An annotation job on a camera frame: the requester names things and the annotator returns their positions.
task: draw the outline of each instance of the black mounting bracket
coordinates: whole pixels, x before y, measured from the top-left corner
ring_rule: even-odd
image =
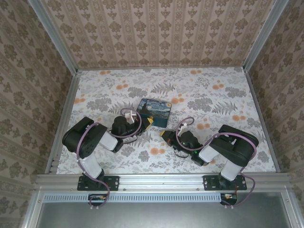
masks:
[[[109,186],[110,191],[118,191],[119,176],[103,176],[101,181],[103,181]],[[78,191],[107,191],[106,187],[103,184],[93,181],[85,175],[79,177],[77,190]]]
[[[233,181],[225,181],[220,179],[218,175],[206,175],[203,176],[203,184],[205,191],[214,190],[247,190],[245,177],[238,175]]]

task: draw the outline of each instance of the starry night painting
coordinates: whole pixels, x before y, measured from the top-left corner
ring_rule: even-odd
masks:
[[[137,107],[141,114],[160,118],[169,118],[171,103],[143,98]]]

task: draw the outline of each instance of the table surface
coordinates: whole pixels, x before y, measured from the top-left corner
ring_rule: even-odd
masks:
[[[193,116],[189,130],[203,144],[223,124],[230,125],[259,140],[256,157],[246,172],[275,171],[258,113],[241,67],[168,68],[111,71],[83,71],[69,121],[71,128],[84,116],[111,128],[121,108],[137,108],[142,98],[172,103],[166,129]],[[95,156],[105,173],[198,173],[219,172],[226,159],[219,155],[209,165],[200,167],[175,156],[163,141],[163,128],[151,127],[138,140],[112,153],[101,145]],[[57,174],[81,173],[76,155],[63,148]]]

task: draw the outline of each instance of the metal frame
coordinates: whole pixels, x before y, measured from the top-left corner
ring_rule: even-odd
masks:
[[[270,13],[265,20],[260,33],[258,34],[250,52],[247,55],[247,58],[243,64],[243,67],[248,71],[256,60],[258,54],[260,53],[262,47],[264,46],[266,40],[268,39],[272,29],[274,28],[277,20],[281,16],[285,6],[287,5],[288,0],[277,0],[274,3],[273,8],[270,10]]]
[[[67,68],[70,70],[71,74],[75,76],[77,73],[76,63],[74,62],[72,56],[70,55],[70,52],[68,51],[62,38],[60,37],[60,33],[56,30],[55,26],[53,25],[52,20],[50,19],[47,11],[44,9],[42,2],[40,0],[29,0],[29,3],[32,6],[35,13],[37,14],[44,29],[47,31],[56,49],[60,53]]]
[[[205,191],[203,187],[203,176],[214,175],[214,173],[196,174],[119,174],[119,194],[156,194],[156,193],[219,193],[222,191]],[[303,227],[303,217],[300,213],[288,174],[273,172],[246,173],[256,181],[254,192],[280,192],[285,203],[286,212],[292,228]],[[68,193],[77,195],[79,175],[38,175],[34,193],[30,201],[28,211],[23,223],[23,228],[35,228],[38,222],[43,198],[47,193]],[[246,179],[249,192],[252,180]],[[106,193],[105,191],[87,191],[86,193]]]
[[[69,120],[71,117],[73,104],[74,104],[75,96],[76,96],[77,89],[78,89],[79,80],[80,80],[79,75],[76,75],[72,78],[71,85],[70,85],[70,88],[69,88],[67,96],[66,96],[67,99],[66,99],[65,105],[63,107],[59,125],[57,128],[57,132],[56,132],[56,135],[55,135],[55,138],[53,141],[53,146],[52,146],[49,158],[48,158],[48,163],[47,163],[47,167],[45,170],[45,174],[51,172],[52,163],[55,158],[57,158],[57,160],[59,161],[59,158],[60,158],[60,155],[62,152],[62,148],[63,148],[63,144],[62,144],[61,140],[62,140],[64,134],[67,132],[67,127],[68,127],[68,123],[69,123]]]

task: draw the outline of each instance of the vent slot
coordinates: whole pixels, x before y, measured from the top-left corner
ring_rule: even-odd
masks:
[[[88,193],[47,193],[44,203],[80,203],[88,202]],[[220,193],[111,193],[108,202],[115,203],[186,203],[186,202],[221,202]]]

